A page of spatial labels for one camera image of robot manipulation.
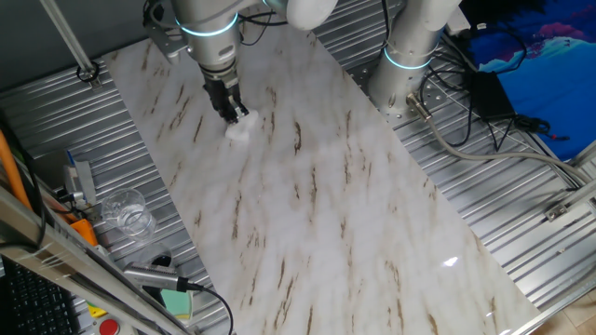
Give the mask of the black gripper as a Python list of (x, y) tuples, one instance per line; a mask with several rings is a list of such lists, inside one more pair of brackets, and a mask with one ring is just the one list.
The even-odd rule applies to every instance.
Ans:
[(202, 68), (201, 72), (213, 109), (222, 115), (227, 124), (235, 124), (238, 119), (249, 114), (249, 110), (241, 102), (235, 68), (218, 72)]

